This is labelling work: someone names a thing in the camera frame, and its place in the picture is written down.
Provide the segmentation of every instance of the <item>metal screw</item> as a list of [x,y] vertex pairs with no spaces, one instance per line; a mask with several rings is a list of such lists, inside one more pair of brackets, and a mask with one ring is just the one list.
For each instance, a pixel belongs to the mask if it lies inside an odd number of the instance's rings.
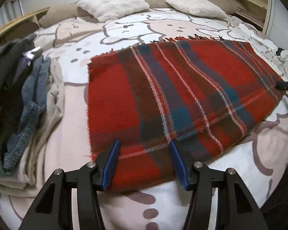
[[196,168],[201,168],[203,166],[203,164],[201,162],[195,162],[193,165]]
[[228,172],[229,174],[231,174],[231,175],[233,175],[233,174],[236,173],[235,169],[233,169],[233,168],[229,168],[229,169],[227,170],[227,172]]
[[56,169],[55,171],[54,171],[54,174],[55,175],[59,175],[59,174],[61,174],[62,173],[62,170],[61,169]]
[[89,168],[94,168],[96,166],[96,162],[88,162],[87,166]]

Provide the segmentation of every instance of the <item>red plaid blanket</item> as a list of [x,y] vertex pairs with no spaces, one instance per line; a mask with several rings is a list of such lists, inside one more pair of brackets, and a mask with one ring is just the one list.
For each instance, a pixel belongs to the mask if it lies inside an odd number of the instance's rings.
[[178,138],[199,161],[217,157],[275,108],[280,77],[249,43],[183,40],[96,56],[89,65],[92,158],[118,139],[111,188],[173,177],[168,142]]

